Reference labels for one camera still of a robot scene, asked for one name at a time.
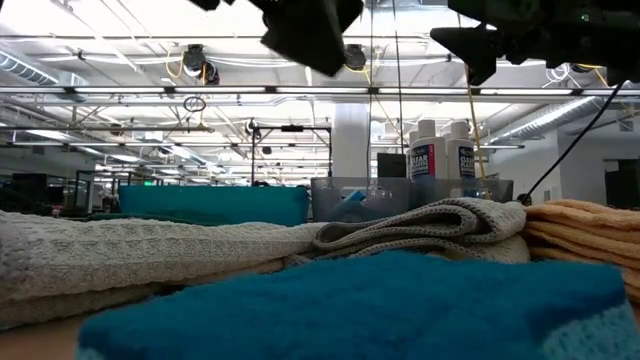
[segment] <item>clear plastic bin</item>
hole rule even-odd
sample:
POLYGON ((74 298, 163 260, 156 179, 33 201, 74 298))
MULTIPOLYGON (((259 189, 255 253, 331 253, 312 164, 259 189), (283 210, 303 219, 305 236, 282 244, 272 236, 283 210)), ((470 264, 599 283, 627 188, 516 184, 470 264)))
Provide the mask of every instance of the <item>clear plastic bin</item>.
POLYGON ((513 180, 438 180, 420 179, 411 184, 411 208, 455 197, 489 198, 496 202, 513 200, 513 180))
POLYGON ((313 220, 362 222, 410 210, 411 181, 403 178, 311 180, 313 220))

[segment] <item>towel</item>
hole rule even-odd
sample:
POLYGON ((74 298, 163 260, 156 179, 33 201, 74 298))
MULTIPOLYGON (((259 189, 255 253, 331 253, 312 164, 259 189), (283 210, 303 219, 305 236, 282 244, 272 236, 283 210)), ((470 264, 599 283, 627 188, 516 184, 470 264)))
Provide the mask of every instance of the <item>towel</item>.
POLYGON ((529 260, 529 253, 517 233, 525 220, 524 207, 518 202, 445 199, 382 220, 327 224, 313 241, 314 250, 292 260, 304 263, 393 249, 443 249, 440 254, 451 259, 522 263, 529 260))
POLYGON ((0 211, 0 329, 139 301, 167 284, 202 283, 269 263, 308 249, 321 227, 83 223, 0 211))
POLYGON ((526 211, 523 235, 532 255, 620 266, 629 299, 640 302, 640 213, 576 200, 526 211))
POLYGON ((89 318, 78 360, 640 359, 611 266, 406 252, 188 288, 89 318))

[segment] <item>black cable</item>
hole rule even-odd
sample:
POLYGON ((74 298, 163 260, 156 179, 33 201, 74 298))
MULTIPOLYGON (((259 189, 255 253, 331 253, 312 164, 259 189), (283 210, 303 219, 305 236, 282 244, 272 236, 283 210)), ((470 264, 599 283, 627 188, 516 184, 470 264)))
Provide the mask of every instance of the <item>black cable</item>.
POLYGON ((400 102, 400 152, 404 155, 404 125, 402 119, 402 78, 400 77, 400 45, 398 43, 398 23, 396 22, 396 0, 391 3, 393 7, 393 28, 396 38, 396 61, 398 63, 398 101, 400 102))
POLYGON ((600 108, 600 111, 598 111, 598 114, 596 114, 593 120, 591 120, 591 122, 584 129, 582 129, 580 134, 578 134, 578 136, 575 139, 573 139, 573 142, 571 143, 571 145, 569 145, 567 150, 565 150, 562 153, 562 155, 560 155, 558 160, 556 160, 556 162, 553 163, 553 165, 551 165, 549 170, 547 170, 547 172, 545 172, 544 175, 542 175, 542 177, 538 179, 538 181, 536 181, 536 183, 533 185, 533 187, 531 187, 531 190, 529 190, 529 192, 527 193, 527 196, 525 196, 524 199, 531 197, 531 194, 540 185, 540 183, 542 183, 542 181, 544 181, 544 179, 546 179, 547 176, 549 176, 549 174, 551 174, 551 172, 555 170, 556 167, 558 167, 558 165, 562 162, 562 160, 564 160, 564 158, 567 157, 567 155, 569 155, 569 152, 574 148, 574 146, 576 146, 576 144, 578 144, 578 142, 587 134, 587 132, 591 130, 593 125, 595 125, 595 123, 598 122, 598 120, 600 120, 600 118, 602 117, 604 112, 607 110, 609 105, 611 105, 611 102, 613 101, 613 99, 616 97, 616 95, 618 95, 618 92, 620 91, 620 89, 622 89, 623 85, 624 85, 624 82, 621 82, 620 84, 618 84, 618 86, 616 86, 615 89, 613 89, 613 92, 611 93, 611 95, 609 95, 609 98, 607 98, 607 101, 600 108))

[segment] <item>table surface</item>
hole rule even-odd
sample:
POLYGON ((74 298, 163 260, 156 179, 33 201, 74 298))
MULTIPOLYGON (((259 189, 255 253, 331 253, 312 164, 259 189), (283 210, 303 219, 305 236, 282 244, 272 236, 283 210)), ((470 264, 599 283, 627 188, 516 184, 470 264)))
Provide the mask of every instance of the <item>table surface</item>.
MULTIPOLYGON (((640 324, 640 307, 634 310, 640 324)), ((76 334, 86 316, 0 333, 2 360, 73 360, 76 334)))

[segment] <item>white bottle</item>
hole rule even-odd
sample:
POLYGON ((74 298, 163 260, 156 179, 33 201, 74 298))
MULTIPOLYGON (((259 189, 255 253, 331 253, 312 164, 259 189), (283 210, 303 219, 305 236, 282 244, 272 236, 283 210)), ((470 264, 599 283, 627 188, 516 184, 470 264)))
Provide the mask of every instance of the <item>white bottle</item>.
POLYGON ((411 143, 411 179, 424 177, 447 178, 447 154, 445 140, 436 137, 436 122, 418 122, 420 138, 411 143))
POLYGON ((447 168, 451 180, 476 178, 473 141, 469 140, 466 121, 451 123, 451 135, 447 141, 447 168))
POLYGON ((420 135, 417 131, 409 132, 409 150, 407 150, 407 178, 411 179, 411 147, 413 142, 418 140, 420 135))

